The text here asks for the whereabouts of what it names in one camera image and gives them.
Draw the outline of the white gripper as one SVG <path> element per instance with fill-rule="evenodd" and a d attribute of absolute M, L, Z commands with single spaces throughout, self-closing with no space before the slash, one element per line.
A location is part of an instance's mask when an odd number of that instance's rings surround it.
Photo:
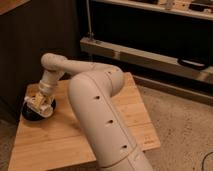
<path fill-rule="evenodd" d="M 36 96 L 35 97 L 26 96 L 24 98 L 24 101 L 31 106 L 38 106 L 39 104 L 48 103 L 44 104 L 41 107 L 41 111 L 44 117 L 50 117 L 54 112 L 54 109 L 51 105 L 54 99 L 53 90 L 54 88 L 51 85 L 40 81 Z"/>

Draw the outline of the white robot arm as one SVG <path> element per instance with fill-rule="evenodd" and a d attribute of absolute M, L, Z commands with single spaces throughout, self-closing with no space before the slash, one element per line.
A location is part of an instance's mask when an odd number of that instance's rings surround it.
<path fill-rule="evenodd" d="M 54 90 L 66 73 L 72 76 L 68 97 L 101 171 L 154 171 L 111 98 L 124 86 L 123 71 L 110 64 L 69 60 L 46 53 L 39 90 L 26 97 L 22 115 L 39 121 L 53 115 Z"/>

